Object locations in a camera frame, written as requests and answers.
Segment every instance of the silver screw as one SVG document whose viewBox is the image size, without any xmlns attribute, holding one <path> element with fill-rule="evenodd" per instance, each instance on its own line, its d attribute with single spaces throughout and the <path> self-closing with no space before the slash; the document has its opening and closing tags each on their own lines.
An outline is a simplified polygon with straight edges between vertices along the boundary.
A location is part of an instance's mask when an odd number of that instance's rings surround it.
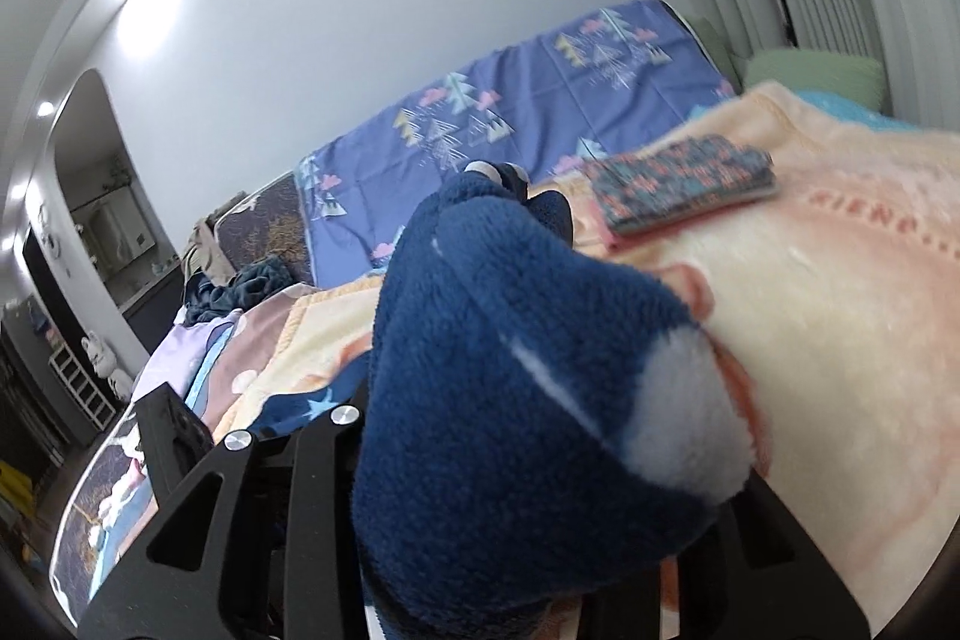
<svg viewBox="0 0 960 640">
<path fill-rule="evenodd" d="M 340 405 L 330 413 L 330 420 L 337 426 L 349 426 L 360 418 L 360 410 L 353 405 Z"/>
<path fill-rule="evenodd" d="M 246 429 L 240 429 L 239 432 L 230 432 L 227 437 L 224 437 L 224 445 L 227 446 L 229 451 L 242 451 L 243 448 L 248 448 L 253 443 L 253 435 L 246 431 Z"/>
</svg>

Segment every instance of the floral folded cloth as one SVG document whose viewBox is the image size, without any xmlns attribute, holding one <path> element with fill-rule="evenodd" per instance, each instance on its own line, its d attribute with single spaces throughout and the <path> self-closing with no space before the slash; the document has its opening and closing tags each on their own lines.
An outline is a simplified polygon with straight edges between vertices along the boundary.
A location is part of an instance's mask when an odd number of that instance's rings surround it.
<svg viewBox="0 0 960 640">
<path fill-rule="evenodd" d="M 776 192 L 770 154 L 719 135 L 685 139 L 646 158 L 617 155 L 584 167 L 614 237 Z"/>
</svg>

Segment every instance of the ceiling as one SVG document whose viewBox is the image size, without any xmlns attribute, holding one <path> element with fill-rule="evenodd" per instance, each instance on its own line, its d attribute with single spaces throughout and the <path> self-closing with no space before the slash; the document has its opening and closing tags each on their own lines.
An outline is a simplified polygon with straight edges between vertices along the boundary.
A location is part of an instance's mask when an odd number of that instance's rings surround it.
<svg viewBox="0 0 960 640">
<path fill-rule="evenodd" d="M 70 175 L 123 148 L 123 137 L 100 75 L 85 71 L 56 119 L 51 139 L 56 171 Z"/>
</svg>

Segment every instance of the green cushion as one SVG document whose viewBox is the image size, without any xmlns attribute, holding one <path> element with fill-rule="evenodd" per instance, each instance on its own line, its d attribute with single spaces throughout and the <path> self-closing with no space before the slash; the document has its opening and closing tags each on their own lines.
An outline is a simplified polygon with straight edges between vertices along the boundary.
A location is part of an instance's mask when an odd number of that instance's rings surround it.
<svg viewBox="0 0 960 640">
<path fill-rule="evenodd" d="M 740 82 L 740 74 L 733 66 L 730 52 L 727 45 L 724 44 L 723 37 L 717 32 L 707 18 L 685 18 L 686 24 L 693 28 L 693 32 L 700 40 L 700 44 L 707 51 L 707 55 L 712 58 L 714 66 L 725 76 L 736 92 L 743 91 L 743 84 Z"/>
<path fill-rule="evenodd" d="M 880 62 L 857 55 L 813 49 L 765 49 L 747 63 L 747 90 L 768 79 L 791 91 L 833 92 L 873 112 L 883 108 L 886 74 Z"/>
</svg>

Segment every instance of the white patch on blue blanket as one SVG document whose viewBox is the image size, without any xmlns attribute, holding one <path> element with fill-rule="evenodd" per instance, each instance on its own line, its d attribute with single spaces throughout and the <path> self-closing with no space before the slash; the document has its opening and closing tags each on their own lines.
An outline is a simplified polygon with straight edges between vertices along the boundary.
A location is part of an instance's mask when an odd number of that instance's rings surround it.
<svg viewBox="0 0 960 640">
<path fill-rule="evenodd" d="M 541 391 L 552 399 L 560 408 L 565 410 L 584 431 L 590 434 L 598 441 L 602 441 L 600 428 L 587 415 L 587 412 L 577 404 L 577 400 L 570 395 L 570 392 L 557 383 L 550 374 L 550 368 L 536 355 L 532 350 L 524 347 L 520 340 L 514 339 L 510 343 L 510 352 L 520 362 L 520 365 L 530 373 L 534 383 L 539 386 Z"/>
<path fill-rule="evenodd" d="M 643 480 L 710 504 L 743 488 L 752 437 L 699 330 L 672 330 L 651 347 L 622 449 L 624 464 Z"/>
</svg>

